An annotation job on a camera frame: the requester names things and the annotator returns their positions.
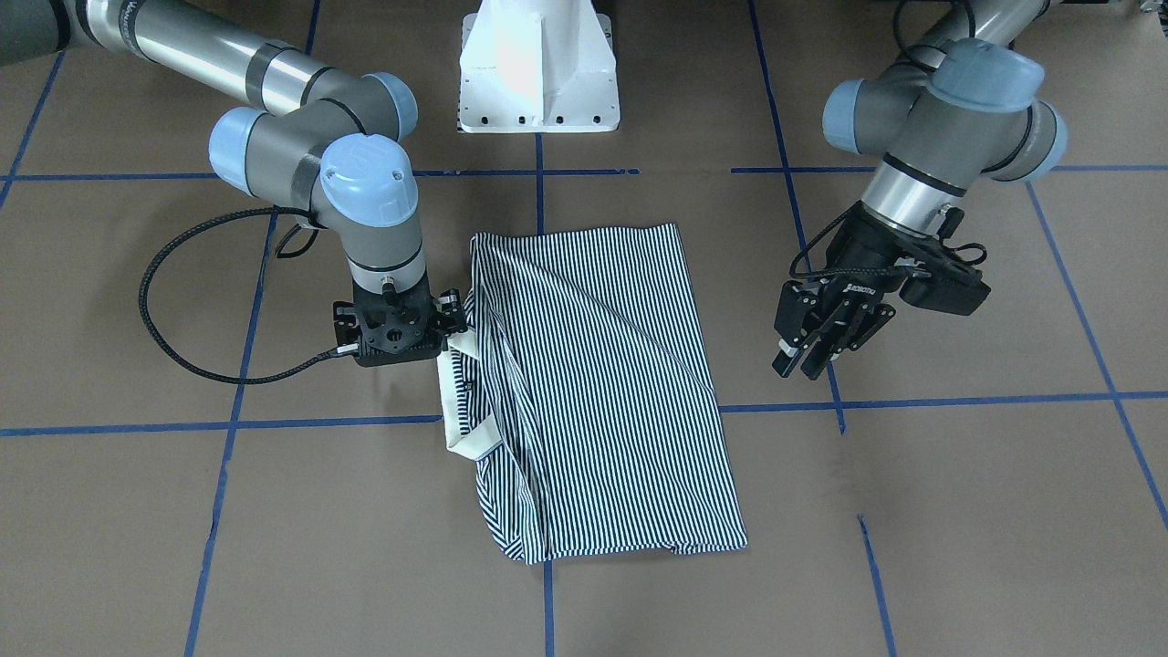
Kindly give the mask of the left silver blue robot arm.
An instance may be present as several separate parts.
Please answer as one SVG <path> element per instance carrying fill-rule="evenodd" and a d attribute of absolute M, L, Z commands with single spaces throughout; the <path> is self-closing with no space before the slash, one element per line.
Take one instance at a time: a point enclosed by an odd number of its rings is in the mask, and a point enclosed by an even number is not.
<path fill-rule="evenodd" d="M 865 191 L 809 238 L 827 243 L 823 267 L 807 250 L 777 297 L 773 369 L 815 380 L 847 350 L 892 320 L 885 296 L 968 316 L 990 286 L 987 251 L 951 245 L 969 187 L 981 178 L 1031 182 L 1068 150 L 1068 123 L 1038 91 L 1047 70 L 1011 49 L 1050 1 L 954 1 L 913 43 L 894 27 L 898 57 L 874 79 L 830 91 L 822 132 L 834 147 L 876 155 Z"/>

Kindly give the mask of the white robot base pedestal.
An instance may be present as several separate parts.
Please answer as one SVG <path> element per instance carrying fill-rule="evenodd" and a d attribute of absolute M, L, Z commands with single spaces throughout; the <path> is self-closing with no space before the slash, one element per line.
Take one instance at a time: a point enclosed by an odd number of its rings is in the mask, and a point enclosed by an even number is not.
<path fill-rule="evenodd" d="M 613 25 L 592 1 L 484 1 L 463 18 L 456 127 L 602 133 L 621 125 Z"/>

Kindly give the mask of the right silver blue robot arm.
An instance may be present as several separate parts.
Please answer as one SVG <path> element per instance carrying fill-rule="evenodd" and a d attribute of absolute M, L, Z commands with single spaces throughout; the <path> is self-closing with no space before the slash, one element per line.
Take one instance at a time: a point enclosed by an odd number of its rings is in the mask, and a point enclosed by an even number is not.
<path fill-rule="evenodd" d="M 183 1 L 4 2 L 5 65 L 79 43 L 167 67 L 239 101 L 210 133 L 215 174 L 267 201 L 272 214 L 338 234 L 353 300 L 335 304 L 338 346 L 313 364 L 434 359 L 466 328 L 459 292 L 429 288 L 420 188 L 402 147 L 418 108 L 403 79 L 356 78 Z"/>

